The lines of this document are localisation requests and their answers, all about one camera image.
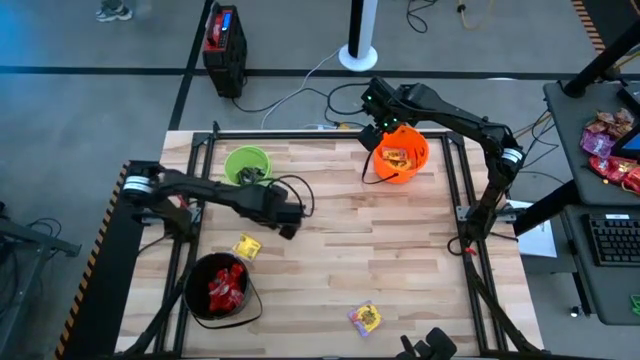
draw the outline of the orange bucket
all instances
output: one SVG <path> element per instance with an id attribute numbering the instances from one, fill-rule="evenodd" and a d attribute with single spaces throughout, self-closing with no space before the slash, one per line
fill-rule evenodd
<path id="1" fill-rule="evenodd" d="M 382 158 L 383 148 L 404 149 L 411 161 L 411 168 L 403 171 L 391 166 Z M 373 151 L 373 168 L 376 174 L 382 179 L 387 179 L 387 182 L 404 184 L 427 163 L 428 159 L 429 144 L 427 139 L 414 128 L 400 125 L 394 133 L 382 135 L 382 141 Z"/>

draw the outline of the red and black case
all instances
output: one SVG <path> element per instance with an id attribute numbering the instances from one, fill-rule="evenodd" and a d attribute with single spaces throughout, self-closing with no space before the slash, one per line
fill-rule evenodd
<path id="1" fill-rule="evenodd" d="M 242 95 L 247 62 L 247 40 L 235 6 L 214 3 L 205 33 L 202 60 L 218 96 Z"/>

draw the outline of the keyboard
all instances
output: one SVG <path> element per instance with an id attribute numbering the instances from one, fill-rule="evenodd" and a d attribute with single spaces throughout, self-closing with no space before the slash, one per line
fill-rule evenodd
<path id="1" fill-rule="evenodd" d="M 591 251 L 598 266 L 640 266 L 640 218 L 584 215 Z"/>

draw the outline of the green bowl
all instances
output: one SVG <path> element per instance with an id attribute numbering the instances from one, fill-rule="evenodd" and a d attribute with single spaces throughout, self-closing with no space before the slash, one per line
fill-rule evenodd
<path id="1" fill-rule="evenodd" d="M 233 150 L 224 161 L 224 175 L 232 184 L 240 185 L 238 172 L 246 167 L 257 167 L 264 172 L 263 178 L 271 175 L 271 161 L 264 150 L 257 146 L 242 146 Z"/>

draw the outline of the white cable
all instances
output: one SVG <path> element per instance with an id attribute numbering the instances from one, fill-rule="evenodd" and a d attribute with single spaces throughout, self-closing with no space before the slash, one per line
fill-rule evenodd
<path id="1" fill-rule="evenodd" d="M 311 76 L 311 74 L 313 74 L 314 71 L 318 70 L 320 68 L 320 66 L 322 66 L 325 62 L 329 61 L 331 58 L 336 56 L 336 54 L 339 51 L 340 51 L 340 49 L 338 48 L 338 50 L 334 51 L 333 54 L 329 55 L 324 60 L 320 61 L 320 63 L 316 67 L 314 67 L 313 69 L 311 69 L 311 71 L 309 71 L 307 73 L 307 76 L 304 77 L 304 80 L 302 81 L 302 85 L 300 85 L 300 88 L 298 90 L 296 90 L 296 91 L 292 92 L 291 94 L 285 96 L 284 98 L 282 98 L 282 100 L 280 100 L 277 104 L 275 104 L 271 109 L 269 109 L 269 111 L 266 114 L 264 114 L 264 117 L 262 118 L 262 123 L 260 124 L 260 129 L 264 129 L 264 122 L 267 120 L 269 115 L 271 115 L 271 113 L 275 109 L 278 108 L 278 106 L 282 105 L 283 102 L 289 100 L 291 97 L 295 96 L 300 91 L 302 91 L 302 89 L 304 89 L 305 85 L 307 84 L 307 80 L 309 80 L 309 76 Z"/>

